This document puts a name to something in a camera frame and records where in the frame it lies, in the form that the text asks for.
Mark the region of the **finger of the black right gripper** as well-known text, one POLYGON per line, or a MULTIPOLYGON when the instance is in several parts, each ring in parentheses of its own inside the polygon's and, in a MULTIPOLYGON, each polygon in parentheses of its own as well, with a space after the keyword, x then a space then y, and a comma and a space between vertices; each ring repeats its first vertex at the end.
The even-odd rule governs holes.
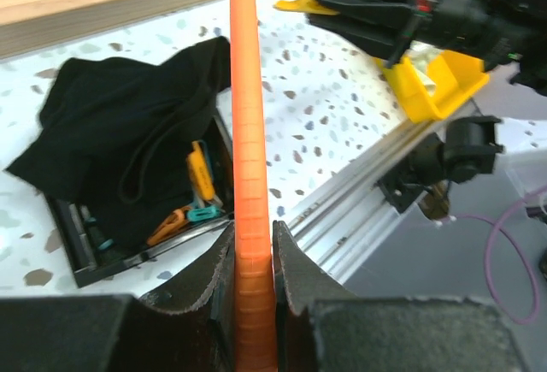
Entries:
POLYGON ((349 41, 368 55, 399 62, 421 24, 417 0, 315 0, 334 15, 308 13, 310 25, 349 41))

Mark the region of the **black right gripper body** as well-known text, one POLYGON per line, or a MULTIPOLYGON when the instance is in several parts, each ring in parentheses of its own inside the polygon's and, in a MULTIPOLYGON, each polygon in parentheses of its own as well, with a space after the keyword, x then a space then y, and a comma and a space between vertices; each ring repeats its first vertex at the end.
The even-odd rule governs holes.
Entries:
POLYGON ((415 39, 479 58, 486 72, 516 62, 511 85, 546 88, 546 0, 433 0, 415 39))

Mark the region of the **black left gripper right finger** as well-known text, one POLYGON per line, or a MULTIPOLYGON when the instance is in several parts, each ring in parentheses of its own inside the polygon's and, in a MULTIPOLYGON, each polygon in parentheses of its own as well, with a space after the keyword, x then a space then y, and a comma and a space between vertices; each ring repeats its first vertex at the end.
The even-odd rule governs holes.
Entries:
POLYGON ((273 224, 281 371, 528 371, 500 314, 468 298, 358 298, 273 224))

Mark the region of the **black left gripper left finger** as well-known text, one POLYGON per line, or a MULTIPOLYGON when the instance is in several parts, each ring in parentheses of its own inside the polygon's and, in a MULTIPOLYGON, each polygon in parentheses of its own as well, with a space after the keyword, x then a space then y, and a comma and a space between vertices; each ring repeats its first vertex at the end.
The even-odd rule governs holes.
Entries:
POLYGON ((157 289, 4 298, 3 371, 232 371, 234 226, 157 289))

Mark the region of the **orange hanger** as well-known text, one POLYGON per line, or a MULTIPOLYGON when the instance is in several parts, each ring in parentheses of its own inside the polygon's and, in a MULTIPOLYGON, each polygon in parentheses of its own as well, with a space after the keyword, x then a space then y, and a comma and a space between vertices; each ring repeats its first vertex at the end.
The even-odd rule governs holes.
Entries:
POLYGON ((235 369, 278 368, 256 0, 230 0, 235 369))

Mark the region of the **yellow clothespin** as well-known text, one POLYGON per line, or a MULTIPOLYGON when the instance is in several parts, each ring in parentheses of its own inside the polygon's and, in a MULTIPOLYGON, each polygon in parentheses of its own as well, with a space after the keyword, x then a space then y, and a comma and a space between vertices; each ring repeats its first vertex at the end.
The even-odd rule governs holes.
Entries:
POLYGON ((313 15, 337 15, 338 12, 321 6, 316 0, 279 0, 274 4, 279 11, 313 15))

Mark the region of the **black underwear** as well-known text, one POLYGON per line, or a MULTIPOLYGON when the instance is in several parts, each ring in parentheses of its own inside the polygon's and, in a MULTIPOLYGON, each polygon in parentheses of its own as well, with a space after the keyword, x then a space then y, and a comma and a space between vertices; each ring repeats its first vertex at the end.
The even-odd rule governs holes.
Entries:
POLYGON ((152 65, 111 57, 64 62, 39 113, 39 136, 8 172, 61 201, 91 205, 144 197, 160 144, 183 156, 231 85, 230 44, 220 36, 152 65))

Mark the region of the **pale green underwear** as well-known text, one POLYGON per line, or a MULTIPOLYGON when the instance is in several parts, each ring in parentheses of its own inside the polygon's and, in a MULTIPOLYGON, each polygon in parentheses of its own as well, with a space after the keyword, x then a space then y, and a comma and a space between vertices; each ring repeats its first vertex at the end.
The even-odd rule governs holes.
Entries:
POLYGON ((428 67, 441 53, 440 49, 418 41, 411 43, 407 53, 421 84, 426 88, 429 96, 435 93, 436 83, 428 75, 428 67))

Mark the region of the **orange clothespin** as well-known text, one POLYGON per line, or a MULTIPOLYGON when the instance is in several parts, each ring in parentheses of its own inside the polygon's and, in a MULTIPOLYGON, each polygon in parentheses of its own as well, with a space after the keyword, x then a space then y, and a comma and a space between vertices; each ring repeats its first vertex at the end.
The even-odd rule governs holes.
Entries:
POLYGON ((189 223, 187 213, 190 210, 192 210, 192 207, 189 205, 174 210, 146 240, 147 246, 158 245, 165 239, 173 237, 178 231, 185 227, 189 223))

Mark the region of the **teal clothespin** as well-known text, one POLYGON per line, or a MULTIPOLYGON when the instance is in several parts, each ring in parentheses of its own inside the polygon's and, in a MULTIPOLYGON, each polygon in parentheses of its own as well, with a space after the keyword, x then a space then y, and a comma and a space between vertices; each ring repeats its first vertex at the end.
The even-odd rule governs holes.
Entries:
POLYGON ((215 205, 187 210, 185 217, 189 222, 209 221, 218 218, 223 210, 215 205))

